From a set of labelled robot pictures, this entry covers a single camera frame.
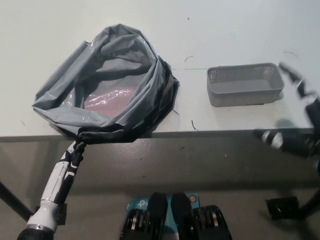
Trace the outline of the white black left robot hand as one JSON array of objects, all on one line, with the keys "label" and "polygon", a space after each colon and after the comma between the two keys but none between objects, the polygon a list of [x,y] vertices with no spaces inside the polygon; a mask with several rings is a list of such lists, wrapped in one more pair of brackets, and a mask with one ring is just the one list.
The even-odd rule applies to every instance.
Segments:
[{"label": "white black left robot hand", "polygon": [[39,209],[28,222],[28,229],[55,232],[57,220],[83,160],[86,144],[74,141],[55,164],[42,193]]}]

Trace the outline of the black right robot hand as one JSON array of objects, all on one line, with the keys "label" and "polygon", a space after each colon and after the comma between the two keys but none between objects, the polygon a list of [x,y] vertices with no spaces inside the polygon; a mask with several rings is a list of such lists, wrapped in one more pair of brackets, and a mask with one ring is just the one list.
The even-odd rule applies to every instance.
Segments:
[{"label": "black right robot hand", "polygon": [[320,154],[320,95],[313,90],[307,80],[286,63],[280,62],[279,68],[284,71],[295,87],[299,99],[304,104],[304,111],[313,126],[311,134],[295,131],[279,131],[256,129],[254,136],[269,147],[296,155],[310,158]]}]

